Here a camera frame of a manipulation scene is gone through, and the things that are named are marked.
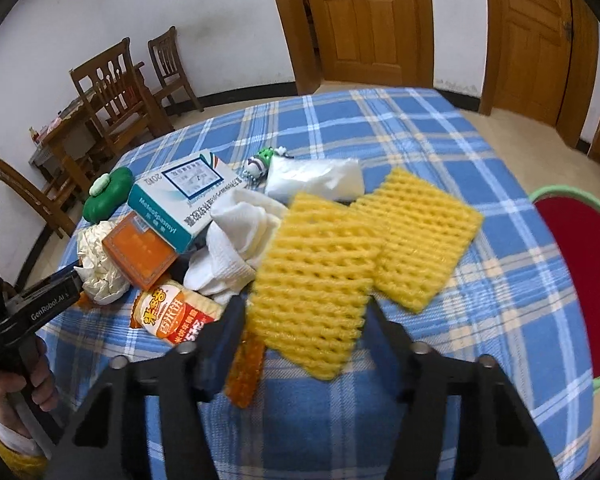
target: tablecloth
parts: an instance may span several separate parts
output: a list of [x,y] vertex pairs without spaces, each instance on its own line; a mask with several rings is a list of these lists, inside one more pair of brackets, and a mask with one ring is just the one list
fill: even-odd
[[[555,241],[523,189],[474,127],[436,91],[365,89],[261,104],[188,126],[131,150],[119,165],[135,176],[202,148],[238,168],[264,146],[297,158],[360,160],[367,192],[403,166],[469,203],[484,223],[446,287],[418,316],[379,297],[386,316],[445,355],[501,363],[539,426],[560,477],[584,466],[592,372],[573,283]],[[122,206],[115,217],[126,214]],[[75,235],[62,265],[75,259]],[[128,328],[136,291],[83,313],[73,307],[42,335],[66,418],[110,358],[162,354],[168,346]],[[148,407],[149,450],[164,478],[157,403]],[[376,479],[386,471],[404,408],[382,390],[362,342],[342,375],[309,377],[267,351],[249,409],[224,395],[201,405],[223,479]],[[450,403],[439,478],[451,478],[458,405]]]

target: screw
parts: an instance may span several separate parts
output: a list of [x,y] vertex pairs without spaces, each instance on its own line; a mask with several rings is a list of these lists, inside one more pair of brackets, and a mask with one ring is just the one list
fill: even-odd
[[122,370],[125,366],[129,364],[129,359],[123,355],[116,355],[111,361],[109,361],[109,366],[114,370]]
[[424,341],[416,341],[411,344],[411,350],[418,355],[424,355],[431,352],[431,347]]
[[177,348],[178,354],[186,355],[192,353],[196,349],[196,344],[193,341],[183,341]]
[[478,362],[485,368],[495,368],[498,366],[498,362],[495,357],[489,354],[482,354],[478,357]]

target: yellow sleeve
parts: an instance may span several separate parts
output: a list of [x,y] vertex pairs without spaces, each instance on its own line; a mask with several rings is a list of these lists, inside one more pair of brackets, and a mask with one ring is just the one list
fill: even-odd
[[23,480],[40,478],[46,467],[45,457],[21,455],[6,447],[1,441],[0,457],[9,469]]

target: black baseboard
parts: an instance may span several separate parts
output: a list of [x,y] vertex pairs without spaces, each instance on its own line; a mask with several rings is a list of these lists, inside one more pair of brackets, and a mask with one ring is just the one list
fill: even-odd
[[436,90],[456,108],[462,108],[462,110],[469,110],[470,112],[477,112],[478,108],[480,108],[480,98],[478,97],[459,94],[449,90],[440,90],[439,88],[436,88]]
[[591,148],[590,142],[587,142],[586,140],[578,139],[578,142],[576,143],[576,150],[587,155],[587,153],[589,153],[590,148]]
[[[240,101],[251,101],[252,99],[270,99],[274,97],[292,97],[298,95],[296,83],[273,83],[270,85],[248,86],[247,88],[236,88],[217,94],[209,94],[198,97],[203,107],[225,105]],[[190,100],[168,105],[165,107],[167,115],[183,114],[195,110],[196,107]]]
[[40,233],[40,236],[38,236],[36,243],[33,244],[33,247],[29,251],[29,256],[27,256],[27,259],[24,261],[24,264],[22,264],[22,268],[20,269],[20,273],[18,274],[18,279],[13,285],[13,288],[16,289],[16,292],[18,294],[24,290],[24,286],[26,285],[27,280],[31,275],[33,266],[36,264],[38,258],[40,257],[40,254],[42,253],[42,249],[45,248],[46,243],[49,241],[49,238],[51,238],[51,235],[53,233],[53,229],[48,225],[45,225],[42,229],[42,232]]

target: finger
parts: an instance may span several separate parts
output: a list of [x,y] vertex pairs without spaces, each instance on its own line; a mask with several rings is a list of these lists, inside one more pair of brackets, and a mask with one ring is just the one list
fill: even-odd
[[0,372],[0,399],[6,394],[19,392],[27,384],[24,377],[10,372]]
[[31,399],[36,404],[43,404],[56,389],[56,379],[53,374],[49,375],[31,394]]
[[36,348],[38,348],[40,355],[46,354],[46,342],[39,335],[36,336]]
[[45,402],[40,404],[40,409],[43,412],[50,412],[58,405],[58,399],[58,390],[54,390],[54,392],[51,394],[51,397],[49,397],[47,400],[45,400]]
[[34,388],[37,388],[47,377],[49,377],[50,373],[49,359],[43,355],[31,371],[31,384],[33,384]]

